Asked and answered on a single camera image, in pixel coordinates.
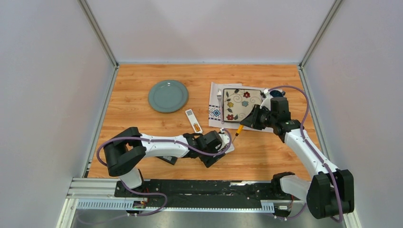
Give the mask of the yellow handled screwdriver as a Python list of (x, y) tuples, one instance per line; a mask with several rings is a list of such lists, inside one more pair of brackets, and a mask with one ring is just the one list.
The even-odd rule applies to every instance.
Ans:
[(244, 128), (244, 125), (241, 125), (241, 124), (240, 124), (239, 127), (238, 127), (238, 129), (237, 129), (236, 132), (235, 132), (234, 137), (232, 138), (232, 143), (234, 143), (234, 141), (237, 139), (237, 137), (239, 136), (239, 134), (242, 132), (243, 128)]

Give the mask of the short white remote control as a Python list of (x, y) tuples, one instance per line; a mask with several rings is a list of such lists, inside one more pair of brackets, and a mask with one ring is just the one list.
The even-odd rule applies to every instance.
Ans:
[(221, 150), (221, 152), (224, 152), (223, 154), (221, 154), (221, 156), (224, 156), (224, 155), (226, 155), (226, 154), (228, 154), (228, 153), (230, 153), (230, 152), (232, 152), (234, 150), (235, 150), (234, 145), (233, 144), (231, 144), (231, 145), (228, 144)]

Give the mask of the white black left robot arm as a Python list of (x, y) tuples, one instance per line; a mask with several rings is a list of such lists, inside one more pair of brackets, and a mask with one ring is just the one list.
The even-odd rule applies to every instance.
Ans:
[(162, 137), (140, 133), (130, 127), (98, 147), (96, 157), (107, 167), (111, 177), (118, 177), (134, 197), (140, 197), (145, 184), (137, 164), (148, 157), (199, 158), (205, 167), (211, 167), (226, 154), (234, 151), (231, 134), (226, 129), (202, 133), (184, 133)]

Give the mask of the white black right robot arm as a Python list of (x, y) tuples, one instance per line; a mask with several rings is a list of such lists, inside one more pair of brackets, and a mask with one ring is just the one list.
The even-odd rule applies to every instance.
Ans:
[(305, 166), (310, 181), (302, 180), (291, 172), (273, 176), (271, 193), (277, 199), (288, 194), (305, 202), (317, 219), (340, 219), (355, 210), (354, 177), (349, 170), (334, 165), (314, 145), (302, 123), (291, 118), (285, 97), (269, 99), (270, 107), (255, 105), (240, 124), (255, 130), (272, 128), (273, 133), (288, 146)]

